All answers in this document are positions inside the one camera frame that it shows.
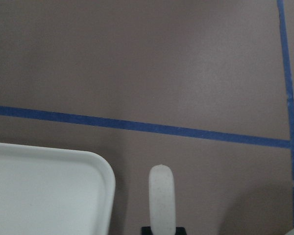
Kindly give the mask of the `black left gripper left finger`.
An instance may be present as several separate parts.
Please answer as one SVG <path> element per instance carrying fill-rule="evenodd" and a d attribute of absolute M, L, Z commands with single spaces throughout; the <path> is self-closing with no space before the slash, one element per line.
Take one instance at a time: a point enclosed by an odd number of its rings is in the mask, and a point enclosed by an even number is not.
<path fill-rule="evenodd" d="M 141 235 L 152 235 L 151 227 L 150 226 L 142 227 Z"/>

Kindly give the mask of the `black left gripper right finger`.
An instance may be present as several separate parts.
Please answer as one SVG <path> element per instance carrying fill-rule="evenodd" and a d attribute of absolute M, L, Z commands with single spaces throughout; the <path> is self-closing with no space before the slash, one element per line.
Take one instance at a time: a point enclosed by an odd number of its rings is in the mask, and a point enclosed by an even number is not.
<path fill-rule="evenodd" d="M 184 227 L 176 227 L 175 235 L 187 235 L 186 229 Z"/>

